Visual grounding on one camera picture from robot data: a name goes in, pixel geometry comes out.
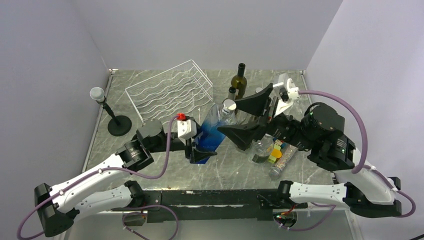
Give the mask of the blue glass bottle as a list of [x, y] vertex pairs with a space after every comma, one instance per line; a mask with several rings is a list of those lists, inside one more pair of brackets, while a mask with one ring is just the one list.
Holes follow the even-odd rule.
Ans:
[[218, 131], [218, 127], [237, 123], [235, 116], [236, 108], [237, 106], [234, 100], [225, 99], [223, 103], [214, 104], [209, 109], [197, 136], [194, 138], [193, 147], [195, 150], [216, 152], [226, 137]]

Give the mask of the labelled dark wine bottle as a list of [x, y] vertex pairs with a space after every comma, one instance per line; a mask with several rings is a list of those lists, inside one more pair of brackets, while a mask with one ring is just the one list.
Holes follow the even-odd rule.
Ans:
[[236, 95], [237, 95], [237, 88], [236, 87], [233, 87], [233, 86], [230, 86], [229, 88], [228, 88], [228, 95], [227, 95], [227, 99], [229, 99], [229, 100], [235, 100], [236, 99]]

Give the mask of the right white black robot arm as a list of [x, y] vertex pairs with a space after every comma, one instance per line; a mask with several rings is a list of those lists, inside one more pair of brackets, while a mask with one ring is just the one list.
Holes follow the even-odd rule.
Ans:
[[344, 117], [321, 102], [309, 106], [301, 120], [285, 114], [301, 93], [291, 84], [269, 84], [235, 102], [240, 111], [256, 116], [255, 122], [224, 125], [218, 130], [241, 150], [270, 135], [307, 152], [309, 161], [341, 180], [332, 185], [282, 180], [275, 196], [281, 208], [317, 203], [346, 208], [365, 218], [400, 217], [402, 205], [395, 198], [399, 178], [379, 176], [366, 165], [366, 152], [344, 134]]

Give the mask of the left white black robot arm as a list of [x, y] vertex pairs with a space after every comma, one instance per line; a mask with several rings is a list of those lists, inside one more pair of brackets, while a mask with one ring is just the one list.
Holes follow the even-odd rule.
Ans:
[[[216, 155], [213, 148], [200, 146], [198, 137], [204, 131], [192, 117], [179, 114], [170, 122], [163, 126], [160, 120], [148, 120], [130, 141], [98, 165], [65, 182], [37, 186], [35, 207], [42, 234], [57, 236], [76, 221], [105, 210], [139, 209], [146, 199], [136, 181], [127, 181], [111, 190], [107, 186], [130, 175], [149, 180], [161, 178], [171, 152], [183, 151], [192, 164], [204, 164]], [[172, 123], [177, 124], [176, 131]]]

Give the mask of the small clear round bottle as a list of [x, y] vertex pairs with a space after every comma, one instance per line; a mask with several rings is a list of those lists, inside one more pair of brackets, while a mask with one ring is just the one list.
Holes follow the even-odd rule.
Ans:
[[269, 134], [265, 134], [260, 140], [254, 140], [247, 159], [255, 164], [265, 163], [274, 149], [274, 144], [274, 138]]

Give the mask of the dark green wine bottle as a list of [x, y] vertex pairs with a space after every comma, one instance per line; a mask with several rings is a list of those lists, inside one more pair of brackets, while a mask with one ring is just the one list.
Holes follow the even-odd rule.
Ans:
[[245, 95], [248, 81], [245, 77], [246, 65], [244, 63], [238, 64], [237, 74], [231, 79], [231, 86], [236, 89], [235, 99], [241, 99]]

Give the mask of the glitter filled tube bottle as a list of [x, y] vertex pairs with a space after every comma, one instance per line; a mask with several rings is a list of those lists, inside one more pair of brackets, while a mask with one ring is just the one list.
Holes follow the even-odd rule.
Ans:
[[293, 158], [295, 153], [297, 153], [298, 148], [295, 146], [286, 144], [283, 148], [279, 149], [279, 152], [281, 153], [281, 157], [276, 157], [276, 160], [273, 164], [273, 166], [268, 171], [268, 176], [271, 180], [277, 180], [287, 163]]

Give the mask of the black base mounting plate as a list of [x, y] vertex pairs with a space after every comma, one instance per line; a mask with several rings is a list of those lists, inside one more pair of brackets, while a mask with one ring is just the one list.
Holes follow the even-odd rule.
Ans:
[[293, 203], [278, 199], [276, 189], [145, 190], [139, 201], [148, 206], [147, 222], [194, 220], [273, 220]]

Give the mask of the black microphone on stand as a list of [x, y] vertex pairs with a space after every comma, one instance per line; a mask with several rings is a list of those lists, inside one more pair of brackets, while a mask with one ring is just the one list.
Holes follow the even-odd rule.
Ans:
[[95, 100], [111, 117], [107, 125], [108, 132], [115, 137], [121, 137], [127, 134], [132, 128], [132, 121], [125, 115], [116, 116], [107, 104], [105, 91], [101, 87], [93, 87], [89, 92], [90, 97]]

